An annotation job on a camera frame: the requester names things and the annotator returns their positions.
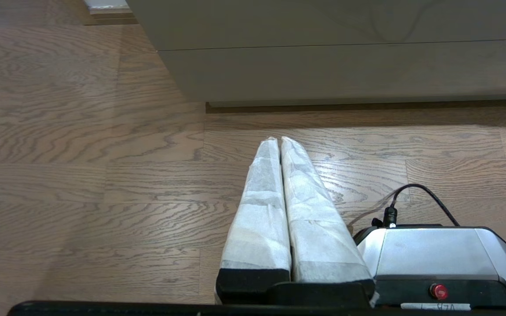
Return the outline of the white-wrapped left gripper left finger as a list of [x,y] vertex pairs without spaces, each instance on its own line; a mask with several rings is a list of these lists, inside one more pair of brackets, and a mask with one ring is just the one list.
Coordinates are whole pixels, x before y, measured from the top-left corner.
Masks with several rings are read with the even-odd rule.
[[249,166],[216,278],[219,304],[263,304],[291,280],[289,226],[278,140],[263,140]]

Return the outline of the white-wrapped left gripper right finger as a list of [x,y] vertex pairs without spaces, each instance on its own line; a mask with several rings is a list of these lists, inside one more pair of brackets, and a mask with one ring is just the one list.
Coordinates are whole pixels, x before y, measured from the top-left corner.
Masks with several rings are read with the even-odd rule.
[[293,271],[273,286],[273,303],[372,308],[374,279],[307,151],[283,137],[281,165]]

